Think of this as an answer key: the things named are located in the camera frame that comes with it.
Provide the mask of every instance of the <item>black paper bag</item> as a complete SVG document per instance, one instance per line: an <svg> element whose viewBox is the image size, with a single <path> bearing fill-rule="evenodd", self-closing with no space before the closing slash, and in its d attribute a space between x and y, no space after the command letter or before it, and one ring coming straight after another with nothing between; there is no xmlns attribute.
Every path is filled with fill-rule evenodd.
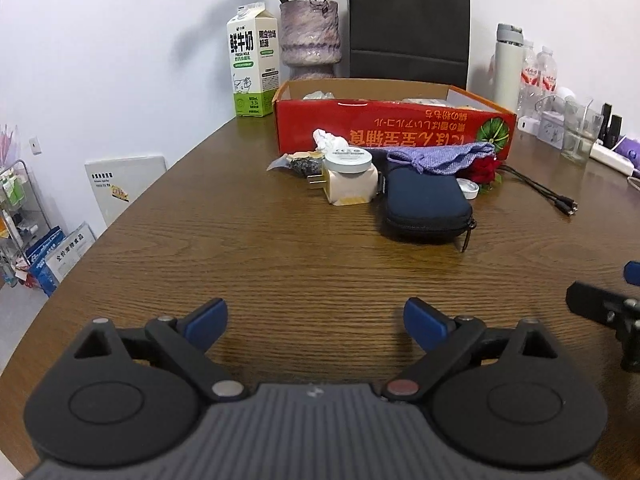
<svg viewBox="0 0 640 480"><path fill-rule="evenodd" d="M469 0L349 0L350 76L466 88Z"/></svg>

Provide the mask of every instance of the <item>white wall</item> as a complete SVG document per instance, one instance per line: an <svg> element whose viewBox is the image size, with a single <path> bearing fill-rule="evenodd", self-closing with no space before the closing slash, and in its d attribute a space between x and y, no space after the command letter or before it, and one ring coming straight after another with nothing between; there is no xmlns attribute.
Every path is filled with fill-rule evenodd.
<svg viewBox="0 0 640 480"><path fill-rule="evenodd" d="M19 124L55 222L104 230L87 160L159 153L171 165L232 117L224 26L252 1L0 0L0 123ZM497 23L514 23L553 48L562 86L640 132L640 0L472 0L471 12L472 90L487 92Z"/></svg>

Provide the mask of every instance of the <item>floor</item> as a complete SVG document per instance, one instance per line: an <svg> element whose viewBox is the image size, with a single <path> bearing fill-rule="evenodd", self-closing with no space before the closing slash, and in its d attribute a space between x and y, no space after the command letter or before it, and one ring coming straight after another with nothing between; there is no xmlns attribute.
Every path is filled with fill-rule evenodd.
<svg viewBox="0 0 640 480"><path fill-rule="evenodd" d="M0 374L45 301L47 297L40 290L21 285L0 288ZM20 473L0 452L0 480L17 478Z"/></svg>

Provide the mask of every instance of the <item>vase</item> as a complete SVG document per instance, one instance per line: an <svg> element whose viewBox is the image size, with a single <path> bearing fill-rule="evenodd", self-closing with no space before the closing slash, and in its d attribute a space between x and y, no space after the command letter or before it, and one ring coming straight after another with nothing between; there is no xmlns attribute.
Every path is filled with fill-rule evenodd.
<svg viewBox="0 0 640 480"><path fill-rule="evenodd" d="M335 77L340 54L338 3L293 0L280 5L282 61L290 79Z"/></svg>

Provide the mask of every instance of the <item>black cable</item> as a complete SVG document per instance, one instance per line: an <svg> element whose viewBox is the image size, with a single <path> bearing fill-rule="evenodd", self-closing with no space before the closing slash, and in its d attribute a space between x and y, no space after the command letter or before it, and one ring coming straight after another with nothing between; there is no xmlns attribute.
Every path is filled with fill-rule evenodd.
<svg viewBox="0 0 640 480"><path fill-rule="evenodd" d="M578 209L578 203L572 198L558 195L558 193L556 193L555 191L552 191L548 187L543 186L539 182L536 182L532 178L529 178L519 171L514 170L511 166L508 166L507 164L501 164L498 169L506 171L507 173L511 173L513 176L516 176L525 184L530 186L533 190L540 193L540 195L542 195L544 198L551 200L555 208L558 209L562 214L572 216Z"/></svg>

